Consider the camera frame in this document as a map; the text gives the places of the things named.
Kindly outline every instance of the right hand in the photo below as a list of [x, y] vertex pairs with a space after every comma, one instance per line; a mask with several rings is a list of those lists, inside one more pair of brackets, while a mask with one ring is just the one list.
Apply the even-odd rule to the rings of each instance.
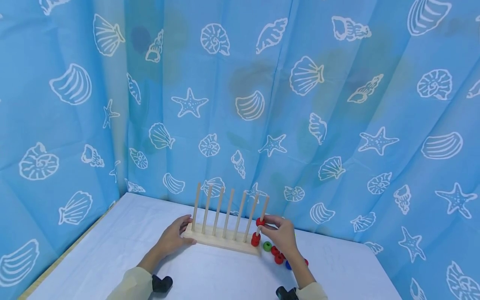
[[265, 226], [260, 225], [260, 231], [272, 240], [287, 260], [299, 253], [294, 227], [290, 220], [285, 220], [280, 216], [265, 215], [264, 221]]

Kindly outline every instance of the light green sleeve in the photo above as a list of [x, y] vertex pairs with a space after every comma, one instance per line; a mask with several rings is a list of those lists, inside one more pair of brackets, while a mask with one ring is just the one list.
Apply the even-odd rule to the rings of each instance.
[[152, 293], [152, 274], [140, 267], [128, 270], [107, 300], [148, 300]]
[[318, 282], [312, 282], [306, 287], [297, 290], [299, 300], [328, 300], [324, 289]]

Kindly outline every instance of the shower curtain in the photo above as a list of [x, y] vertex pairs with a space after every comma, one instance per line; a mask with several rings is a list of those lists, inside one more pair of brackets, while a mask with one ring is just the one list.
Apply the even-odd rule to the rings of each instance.
[[0, 298], [126, 191], [193, 205], [200, 183], [201, 207], [235, 189], [232, 214], [258, 194], [257, 217], [269, 195], [267, 213], [364, 243], [403, 299], [479, 300], [479, 15], [474, 0], [1, 2]]

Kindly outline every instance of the table surface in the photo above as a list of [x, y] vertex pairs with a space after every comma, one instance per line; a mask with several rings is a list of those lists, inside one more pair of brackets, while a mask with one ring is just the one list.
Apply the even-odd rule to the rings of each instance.
[[[125, 194], [28, 297], [30, 300], [105, 299], [157, 242], [178, 216], [193, 207], [131, 193]], [[204, 210], [198, 209], [197, 223]], [[210, 211], [207, 224], [213, 225]], [[225, 214], [218, 224], [223, 225]], [[228, 228], [235, 228], [230, 217]], [[246, 228], [240, 222], [239, 231]], [[251, 226], [250, 233], [256, 226]], [[297, 244], [329, 300], [401, 300], [370, 248], [363, 244], [296, 230]], [[296, 286], [291, 271], [277, 265], [269, 252], [257, 257], [196, 244], [168, 257], [157, 269], [160, 278], [173, 278], [166, 296], [151, 299], [275, 300], [279, 286]]]

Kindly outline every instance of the seashell print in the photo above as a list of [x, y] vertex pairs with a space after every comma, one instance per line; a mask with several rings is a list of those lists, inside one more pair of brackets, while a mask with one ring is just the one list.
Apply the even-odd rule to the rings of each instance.
[[322, 120], [317, 114], [311, 113], [308, 131], [317, 139], [318, 144], [323, 144], [325, 137], [327, 136], [327, 123]]
[[128, 192], [145, 192], [145, 189], [140, 185], [133, 183], [131, 181], [128, 181], [127, 179], [125, 179], [125, 182], [127, 183]]
[[165, 185], [165, 187], [170, 191], [170, 193], [173, 194], [180, 194], [185, 188], [185, 182], [181, 180], [176, 180], [170, 173], [166, 173], [163, 176], [163, 185]]
[[147, 54], [145, 54], [146, 61], [158, 63], [160, 61], [163, 51], [163, 29], [160, 30], [153, 43], [148, 47]]
[[125, 43], [120, 26], [110, 24], [97, 13], [93, 18], [93, 35], [98, 52], [105, 56], [112, 57], [120, 43]]
[[368, 228], [372, 227], [375, 223], [377, 216], [374, 212], [369, 212], [366, 216], [358, 216], [355, 219], [351, 220], [350, 223], [353, 224], [353, 231], [361, 232], [366, 231]]
[[447, 100], [452, 92], [452, 75], [445, 69], [436, 69], [422, 76], [417, 83], [417, 92], [422, 98], [435, 97], [439, 100]]
[[475, 84], [468, 90], [467, 99], [472, 99], [480, 95], [480, 80], [475, 82]]
[[225, 189], [225, 183], [223, 180], [220, 177], [215, 177], [210, 180], [205, 180], [201, 186], [201, 189], [205, 192], [205, 195], [208, 195], [208, 189], [210, 188], [210, 185], [212, 185], [212, 194], [210, 195], [212, 198], [220, 196], [220, 191], [222, 188]]
[[140, 88], [138, 87], [137, 81], [127, 73], [127, 80], [128, 80], [128, 90], [130, 95], [133, 96], [137, 104], [140, 105], [142, 103], [142, 95], [140, 93]]
[[298, 202], [302, 200], [303, 197], [305, 197], [305, 191], [299, 186], [296, 186], [294, 188], [285, 186], [285, 189], [283, 190], [283, 195], [285, 197], [285, 200], [287, 201]]
[[437, 28], [448, 15], [452, 4], [438, 0], [415, 0], [407, 17], [407, 28], [412, 36], [421, 36]]
[[55, 6], [70, 2], [70, 0], [38, 0], [38, 1], [40, 3], [40, 7], [42, 8], [45, 16], [49, 16], [52, 13], [52, 9]]
[[384, 250], [384, 248], [382, 246], [380, 246], [377, 243], [371, 242], [371, 241], [366, 241], [366, 242], [364, 242], [364, 244], [367, 245], [368, 248], [370, 248], [370, 250], [372, 250], [373, 254], [375, 254], [375, 255], [377, 255], [378, 253], [380, 253]]
[[463, 147], [463, 138], [458, 132], [429, 136], [423, 142], [421, 152], [429, 159], [449, 159], [457, 155]]
[[332, 23], [333, 35], [339, 41], [346, 39], [349, 42], [353, 42], [356, 39], [372, 36], [372, 32], [367, 25], [356, 23], [350, 18], [333, 16]]
[[230, 55], [230, 41], [227, 32], [220, 24], [211, 23], [205, 26], [200, 35], [200, 43], [210, 54], [220, 52], [225, 56]]
[[312, 218], [312, 220], [318, 225], [330, 221], [333, 216], [335, 216], [335, 212], [326, 209], [322, 202], [315, 204], [310, 209], [310, 218]]
[[320, 169], [318, 170], [318, 178], [320, 178], [320, 180], [326, 180], [332, 177], [338, 179], [340, 175], [346, 171], [347, 170], [342, 167], [342, 158], [334, 156], [324, 161], [320, 166]]
[[82, 162], [90, 164], [92, 167], [103, 168], [105, 166], [105, 163], [103, 162], [100, 154], [98, 154], [98, 151], [89, 144], [85, 144], [84, 151], [80, 159]]
[[217, 155], [220, 151], [220, 144], [216, 142], [216, 133], [204, 137], [198, 144], [198, 149], [205, 157]]
[[71, 63], [62, 76], [50, 80], [49, 84], [60, 100], [70, 105], [82, 104], [92, 95], [90, 75], [76, 63]]
[[0, 287], [13, 287], [19, 284], [35, 266], [40, 255], [38, 241], [29, 240], [16, 251], [0, 257]]
[[44, 180], [55, 174], [59, 165], [58, 156], [47, 153], [41, 142], [29, 148], [18, 163], [20, 176], [28, 180]]
[[281, 18], [276, 20], [273, 23], [268, 23], [262, 29], [262, 32], [258, 36], [256, 54], [260, 54], [263, 50], [268, 47], [272, 47], [280, 43], [285, 32], [285, 27], [287, 27], [288, 19]]
[[324, 65], [317, 67], [308, 56], [297, 61], [290, 72], [290, 88], [300, 96], [305, 96], [324, 81]]
[[87, 216], [90, 208], [92, 208], [92, 203], [93, 199], [89, 193], [83, 191], [76, 192], [65, 207], [59, 208], [59, 225], [63, 223], [72, 225], [80, 224]]
[[375, 76], [372, 80], [368, 81], [365, 85], [359, 87], [350, 97], [347, 102], [363, 103], [367, 100], [368, 96], [375, 92], [375, 89], [380, 84], [380, 81], [384, 77], [383, 74]]
[[418, 282], [413, 278], [410, 283], [410, 295], [412, 296], [413, 300], [427, 300], [423, 289], [421, 289]]
[[245, 162], [243, 161], [241, 152], [239, 150], [235, 151], [230, 160], [242, 179], [245, 179]]
[[130, 157], [134, 164], [140, 169], [146, 169], [148, 167], [148, 159], [142, 151], [137, 151], [134, 148], [130, 148]]
[[463, 273], [460, 266], [452, 261], [447, 267], [446, 280], [450, 292], [459, 300], [478, 300], [480, 285], [472, 277]]
[[372, 194], [380, 195], [390, 185], [391, 178], [392, 172], [380, 174], [367, 182], [367, 188]]
[[412, 197], [410, 194], [410, 187], [405, 184], [396, 190], [395, 193], [393, 193], [393, 196], [395, 197], [395, 203], [398, 205], [398, 208], [400, 208], [402, 213], [406, 215], [410, 210], [410, 198]]
[[170, 136], [165, 125], [163, 123], [155, 123], [148, 130], [148, 136], [153, 146], [157, 149], [163, 149], [165, 147], [172, 148], [175, 139]]
[[265, 109], [265, 99], [260, 91], [255, 91], [247, 97], [235, 98], [238, 115], [245, 121], [258, 119]]

